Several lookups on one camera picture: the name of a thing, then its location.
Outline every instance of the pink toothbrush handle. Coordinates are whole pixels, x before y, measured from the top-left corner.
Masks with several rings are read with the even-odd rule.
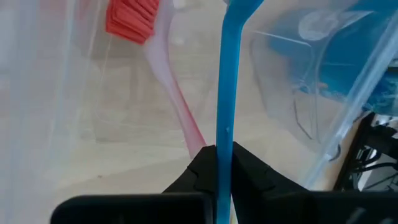
[[[156,78],[163,84],[177,113],[190,157],[193,159],[206,142],[172,74],[169,60],[169,29],[174,16],[172,0],[159,3],[155,35],[147,40],[144,53]]]

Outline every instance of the transparent plastic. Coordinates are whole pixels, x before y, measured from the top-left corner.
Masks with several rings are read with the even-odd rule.
[[[161,192],[190,162],[178,118],[142,47],[104,31],[106,4],[0,0],[0,223],[48,223],[55,206],[76,195]],[[206,142],[214,144],[226,4],[174,4],[190,7],[172,21],[172,70]],[[306,187],[323,178],[325,155],[333,153],[398,49],[398,22],[391,14],[372,32],[370,49],[338,101],[315,87],[324,85],[304,82],[304,91],[292,77],[319,79],[316,65],[348,22],[332,22],[315,44],[292,41],[297,26],[281,20],[301,9],[344,13],[354,4],[265,1],[244,28],[234,139]],[[281,39],[290,43],[282,44],[289,47],[285,52],[277,47]],[[342,55],[354,51],[348,45]]]

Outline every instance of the toothbrush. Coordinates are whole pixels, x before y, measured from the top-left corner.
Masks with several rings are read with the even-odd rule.
[[[152,72],[173,104],[193,159],[206,143],[170,67],[169,30],[175,13],[172,0],[110,0],[106,30],[143,44]]]
[[[242,29],[263,0],[229,0],[221,33],[217,102],[217,223],[229,223],[233,128]]]

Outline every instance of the blue plastic stick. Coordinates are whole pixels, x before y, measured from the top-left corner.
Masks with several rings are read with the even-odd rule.
[[[217,224],[229,223],[231,209],[232,143],[242,29],[261,3],[262,0],[231,0],[224,16],[217,103]]]

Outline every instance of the red toothbrush bristles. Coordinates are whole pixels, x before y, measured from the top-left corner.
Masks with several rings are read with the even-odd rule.
[[[109,0],[105,30],[137,44],[144,44],[154,35],[158,6],[159,0]]]

